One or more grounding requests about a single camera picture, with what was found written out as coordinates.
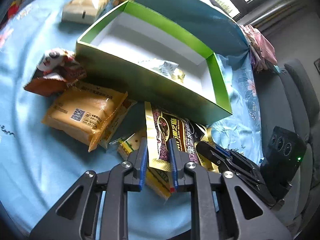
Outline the black sesame snack pack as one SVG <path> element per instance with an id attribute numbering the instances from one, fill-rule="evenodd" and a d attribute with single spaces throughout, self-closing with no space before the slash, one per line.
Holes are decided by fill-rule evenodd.
<path id="1" fill-rule="evenodd" d="M 167 142 L 175 139 L 177 148 L 189 155 L 190 161 L 200 163 L 196 143 L 205 135 L 204 127 L 180 118 L 150 102 L 144 102 L 149 166 L 171 171 Z"/>

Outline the orange bread snack pack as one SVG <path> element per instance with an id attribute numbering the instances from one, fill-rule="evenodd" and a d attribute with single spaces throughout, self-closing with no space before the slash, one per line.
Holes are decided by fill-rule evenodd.
<path id="1" fill-rule="evenodd" d="M 42 123 L 87 145 L 91 152 L 126 98 L 127 92 L 73 86 L 55 99 Z"/>

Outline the yellow cheese crisp pack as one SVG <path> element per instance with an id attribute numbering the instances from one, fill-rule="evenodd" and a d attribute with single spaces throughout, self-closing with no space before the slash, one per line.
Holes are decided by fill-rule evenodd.
<path id="1" fill-rule="evenodd" d="M 103 147 L 104 149 L 108 148 L 108 144 L 111 141 L 113 135 L 115 134 L 116 130 L 120 126 L 120 124 L 123 122 L 125 117 L 127 116 L 129 110 L 137 104 L 137 101 L 126 99 L 121 104 L 119 109 L 117 110 L 114 118 L 112 119 L 111 123 L 107 125 L 106 129 L 104 130 L 104 135 L 102 136 L 99 145 Z"/>

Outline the blue floral table cloth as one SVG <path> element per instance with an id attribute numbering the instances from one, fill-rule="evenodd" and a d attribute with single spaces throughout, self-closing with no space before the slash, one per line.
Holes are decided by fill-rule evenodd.
<path id="1" fill-rule="evenodd" d="M 240 27 L 209 0 L 125 0 L 89 25 L 73 0 L 26 0 L 1 31 L 1 204 L 28 237 L 84 176 L 123 167 L 105 132 L 127 99 L 120 135 L 146 134 L 146 166 L 172 180 L 167 142 L 198 163 L 193 126 L 258 163 L 259 102 Z"/>

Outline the small pale snack pack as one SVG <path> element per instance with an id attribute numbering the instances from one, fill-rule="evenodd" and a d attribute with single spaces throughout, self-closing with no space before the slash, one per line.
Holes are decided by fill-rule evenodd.
<path id="1" fill-rule="evenodd" d="M 140 61 L 138 64 L 144 68 L 158 72 L 159 74 L 174 80 L 175 82 L 183 83 L 184 81 L 185 73 L 179 68 L 178 63 L 154 58 Z"/>

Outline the pink folded cloth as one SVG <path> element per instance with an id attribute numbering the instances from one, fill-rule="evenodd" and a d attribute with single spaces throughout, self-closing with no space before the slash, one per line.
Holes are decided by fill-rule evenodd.
<path id="1" fill-rule="evenodd" d="M 279 73 L 275 49 L 269 40 L 252 25 L 239 25 L 250 49 L 250 59 L 253 72 L 259 73 L 268 70 Z"/>

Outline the green white cardboard box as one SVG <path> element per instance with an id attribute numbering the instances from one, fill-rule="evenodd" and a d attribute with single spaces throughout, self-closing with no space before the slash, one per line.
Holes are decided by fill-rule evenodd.
<path id="1" fill-rule="evenodd" d="M 87 76 L 199 124 L 232 114 L 216 54 L 196 36 L 134 1 L 121 3 L 76 42 Z"/>

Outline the brown panda snack bag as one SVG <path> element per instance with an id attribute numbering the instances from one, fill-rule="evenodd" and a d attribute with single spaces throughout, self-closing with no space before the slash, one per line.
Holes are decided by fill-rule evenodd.
<path id="1" fill-rule="evenodd" d="M 76 61 L 73 51 L 62 48 L 48 49 L 24 89 L 48 97 L 63 92 L 86 76 L 84 67 Z"/>

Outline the white tissue pack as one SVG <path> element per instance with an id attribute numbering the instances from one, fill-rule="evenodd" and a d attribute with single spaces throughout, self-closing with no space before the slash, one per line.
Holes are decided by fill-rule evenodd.
<path id="1" fill-rule="evenodd" d="M 110 0 L 71 0 L 62 10 L 62 22 L 93 24 Z"/>

